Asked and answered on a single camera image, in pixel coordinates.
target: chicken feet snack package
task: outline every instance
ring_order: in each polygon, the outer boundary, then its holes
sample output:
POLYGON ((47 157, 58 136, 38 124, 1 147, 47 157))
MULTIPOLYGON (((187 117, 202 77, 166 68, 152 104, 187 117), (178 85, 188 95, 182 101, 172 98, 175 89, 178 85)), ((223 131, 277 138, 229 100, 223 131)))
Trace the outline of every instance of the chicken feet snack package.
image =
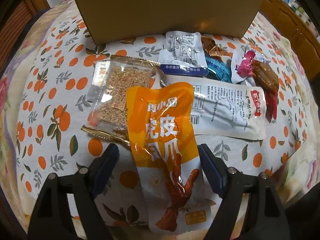
POLYGON ((185 82, 127 90, 129 140, 152 232, 177 235, 212 223, 190 122, 193 97, 185 82))
POLYGON ((173 84, 194 87, 191 123, 195 134, 262 140, 266 137, 266 100, 261 87, 248 87, 198 77, 166 75, 173 84))

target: cardboard box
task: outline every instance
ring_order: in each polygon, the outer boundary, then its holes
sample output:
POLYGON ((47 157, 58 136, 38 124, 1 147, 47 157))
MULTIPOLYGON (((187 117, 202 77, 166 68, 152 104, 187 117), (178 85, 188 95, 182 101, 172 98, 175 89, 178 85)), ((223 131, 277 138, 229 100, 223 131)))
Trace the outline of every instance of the cardboard box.
POLYGON ((96 43, 186 31, 243 37, 263 0, 75 0, 96 43))

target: wooden door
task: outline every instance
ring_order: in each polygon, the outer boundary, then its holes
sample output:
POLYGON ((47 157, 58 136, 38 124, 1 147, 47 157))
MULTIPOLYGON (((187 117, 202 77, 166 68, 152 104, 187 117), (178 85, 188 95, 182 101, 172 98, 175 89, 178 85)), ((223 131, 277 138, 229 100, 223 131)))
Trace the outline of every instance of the wooden door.
POLYGON ((298 26, 293 50, 303 66, 307 78, 312 80, 320 72, 320 43, 304 25, 298 26))

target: snack package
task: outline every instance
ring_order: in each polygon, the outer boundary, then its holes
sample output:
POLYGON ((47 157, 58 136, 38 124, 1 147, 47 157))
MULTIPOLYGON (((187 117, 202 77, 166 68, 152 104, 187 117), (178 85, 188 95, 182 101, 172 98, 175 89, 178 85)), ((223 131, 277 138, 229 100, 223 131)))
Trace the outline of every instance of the snack package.
POLYGON ((165 74, 206 76, 207 63, 199 32, 167 32, 158 61, 165 74))
POLYGON ((95 85, 90 91, 92 94, 99 92, 92 104, 87 126, 128 139, 126 91, 133 86, 147 87, 150 82, 154 83, 151 77, 159 66, 150 60, 112 55, 102 85, 95 85))
POLYGON ((166 75, 168 84, 185 81, 194 87, 191 123, 195 134, 262 140, 266 136, 266 100, 261 87, 211 79, 166 75))
POLYGON ((269 91, 265 91, 264 95, 266 97, 266 104, 267 104, 267 112, 266 112, 266 119, 271 122, 272 118, 277 119, 277 109, 278 109, 278 96, 270 93, 269 91))
POLYGON ((201 35, 201 42, 204 51, 208 53, 210 57, 213 57, 219 61, 222 61, 221 57, 230 57, 231 55, 225 49, 217 46, 216 42, 211 37, 201 35))
POLYGON ((252 69, 253 78, 257 86, 260 86, 264 90, 277 96, 279 90, 279 78, 272 68, 265 63, 253 60, 252 69))
POLYGON ((231 71, 226 64, 208 56, 205 56, 205 60, 209 70, 208 78, 212 76, 213 78, 211 79, 231 83, 231 71))
POLYGON ((269 64, 271 62, 271 59, 269 59, 266 55, 264 55, 263 53, 260 53, 259 51, 252 48, 252 46, 248 44, 245 51, 248 52, 249 50, 255 53, 254 60, 257 60, 265 64, 269 64))
POLYGON ((131 151, 155 233, 177 235, 212 223, 190 123, 193 90, 185 82, 127 90, 131 151))
POLYGON ((255 56, 255 53, 252 50, 249 50, 242 59, 240 65, 237 68, 237 73, 240 77, 246 78, 253 75, 252 72, 252 61, 255 56))
POLYGON ((236 49, 233 51, 232 60, 231 60, 231 82, 233 84, 238 84, 245 80, 245 77, 240 77, 237 70, 238 66, 242 62, 241 53, 239 53, 236 49))

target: blue package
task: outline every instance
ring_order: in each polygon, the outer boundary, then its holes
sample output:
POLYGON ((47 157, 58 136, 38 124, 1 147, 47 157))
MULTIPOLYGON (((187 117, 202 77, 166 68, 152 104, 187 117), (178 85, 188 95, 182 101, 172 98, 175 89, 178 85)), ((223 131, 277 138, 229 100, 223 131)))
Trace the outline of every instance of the blue package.
POLYGON ((208 65, 209 75, 213 74, 213 76, 215 76, 220 81, 232 83, 231 71, 226 64, 207 55, 205 56, 205 61, 208 65))

